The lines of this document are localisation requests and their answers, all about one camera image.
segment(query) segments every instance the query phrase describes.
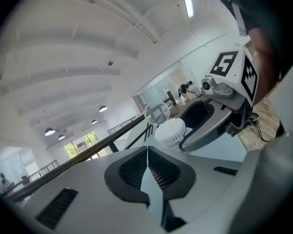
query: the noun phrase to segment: human arm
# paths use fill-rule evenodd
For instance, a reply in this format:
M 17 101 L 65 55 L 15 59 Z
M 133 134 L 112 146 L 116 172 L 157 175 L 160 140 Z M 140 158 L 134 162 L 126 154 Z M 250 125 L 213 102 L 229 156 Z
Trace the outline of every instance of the human arm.
M 253 65 L 258 72 L 258 86 L 254 105 L 259 103 L 275 86 L 279 71 L 268 37 L 263 29 L 257 27 L 248 31 L 254 48 Z
M 186 91 L 187 91 L 188 93 L 195 94 L 195 92 L 190 91 L 188 88 L 186 89 Z

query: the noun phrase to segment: window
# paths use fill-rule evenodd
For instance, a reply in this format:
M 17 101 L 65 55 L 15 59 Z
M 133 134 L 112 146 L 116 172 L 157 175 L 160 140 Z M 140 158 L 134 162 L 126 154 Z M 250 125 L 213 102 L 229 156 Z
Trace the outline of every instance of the window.
M 94 131 L 91 131 L 90 133 L 87 133 L 72 142 L 64 145 L 64 149 L 69 156 L 69 158 L 76 157 L 78 154 L 82 153 L 83 151 L 87 150 L 89 147 L 92 147 L 96 143 L 98 143 L 100 140 L 97 137 L 96 133 Z M 91 159 L 99 158 L 102 156 L 108 155 L 107 151 L 105 149 L 102 149 L 97 154 L 91 157 Z

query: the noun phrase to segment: white ceiling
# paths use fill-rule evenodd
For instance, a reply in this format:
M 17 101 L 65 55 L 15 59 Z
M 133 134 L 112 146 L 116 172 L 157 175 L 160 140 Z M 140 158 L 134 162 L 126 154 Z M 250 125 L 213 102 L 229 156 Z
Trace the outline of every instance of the white ceiling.
M 205 0 L 193 3 L 197 20 Z M 40 135 L 49 126 L 90 127 L 108 114 L 101 105 L 116 106 L 117 84 L 186 15 L 183 0 L 24 0 L 0 35 L 0 99 Z
M 20 151 L 22 147 L 8 147 L 0 145 L 0 162 L 10 155 Z

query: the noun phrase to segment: white cylindrical container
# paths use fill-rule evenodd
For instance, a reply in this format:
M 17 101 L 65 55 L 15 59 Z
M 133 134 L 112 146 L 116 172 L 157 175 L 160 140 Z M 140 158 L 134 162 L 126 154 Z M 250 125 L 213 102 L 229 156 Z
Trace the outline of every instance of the white cylindrical container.
M 155 139 L 166 149 L 182 151 L 180 142 L 186 136 L 186 125 L 180 118 L 172 118 L 161 124 L 155 132 Z

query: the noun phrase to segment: ceiling beam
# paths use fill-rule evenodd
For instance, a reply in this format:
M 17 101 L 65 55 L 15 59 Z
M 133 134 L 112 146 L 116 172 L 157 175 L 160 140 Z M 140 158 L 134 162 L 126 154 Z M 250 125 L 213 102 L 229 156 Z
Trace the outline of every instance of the ceiling beam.
M 88 90 L 81 89 L 71 89 L 69 91 L 57 91 L 51 95 L 47 95 L 44 97 L 38 96 L 39 102 L 37 103 L 37 99 L 32 99 L 26 102 L 22 102 L 21 106 L 18 107 L 18 113 L 20 116 L 23 116 L 29 112 L 35 111 L 39 108 L 43 108 L 49 105 L 54 105 L 56 103 L 63 103 L 68 99 L 78 98 L 79 96 L 88 96 L 101 92 L 108 92 L 111 90 L 111 86 L 101 86 L 90 88 Z
M 89 121 L 91 122 L 91 120 L 97 120 L 97 121 L 102 121 L 102 117 L 99 115 L 99 113 L 96 113 L 96 114 L 93 114 L 93 113 L 88 113 L 88 112 L 85 112 L 84 110 L 77 115 L 75 117 L 72 117 L 72 119 L 70 119 L 69 121 L 65 121 L 65 122 L 60 122 L 60 123 L 55 123 L 55 127 L 57 129 L 67 129 L 75 124 L 80 124 L 82 122 L 85 122 L 85 121 Z
M 73 112 L 80 112 L 83 113 L 85 110 L 87 110 L 87 108 L 89 107 L 99 107 L 99 105 L 101 105 L 101 103 L 105 102 L 105 98 L 104 97 L 100 97 L 98 99 L 94 99 L 94 100 L 88 100 L 85 101 L 83 103 L 80 104 L 74 104 L 74 105 L 70 105 L 70 106 L 65 106 L 63 108 L 60 108 L 59 110 L 57 110 L 56 112 L 52 113 L 52 114 L 44 114 L 40 117 L 37 118 L 33 118 L 30 120 L 30 126 L 31 127 L 35 127 L 37 125 L 46 123 L 48 121 L 56 121 L 57 118 L 63 117 L 65 115 L 71 114 Z
M 54 37 L 54 36 L 37 36 L 30 39 L 20 39 L 17 43 L 9 44 L 8 47 L 1 47 L 0 48 L 0 55 L 25 49 L 25 48 L 31 48 L 36 46 L 45 46 L 45 45 L 74 45 L 74 46 L 81 46 L 81 47 L 91 47 L 91 48 L 97 48 L 97 49 L 103 49 L 109 52 L 114 52 L 115 48 L 113 44 L 108 45 L 104 42 L 104 40 L 85 40 L 85 39 L 78 39 L 75 37 L 74 39 L 70 38 L 60 38 L 60 37 Z M 137 59 L 139 51 L 134 49 L 126 49 L 121 48 L 117 51 L 117 54 L 126 58 L 131 59 Z
M 121 68 L 105 67 L 102 72 L 102 67 L 57 67 L 45 71 L 32 73 L 27 77 L 22 77 L 9 81 L 9 83 L 0 85 L 1 95 L 5 96 L 8 93 L 16 90 L 35 85 L 37 83 L 47 82 L 50 80 L 78 77 L 78 76 L 120 76 Z
M 148 22 L 145 15 L 142 15 L 135 7 L 126 0 L 89 0 L 96 7 L 105 9 L 122 18 L 131 26 L 152 42 L 157 42 L 159 35 L 154 26 Z

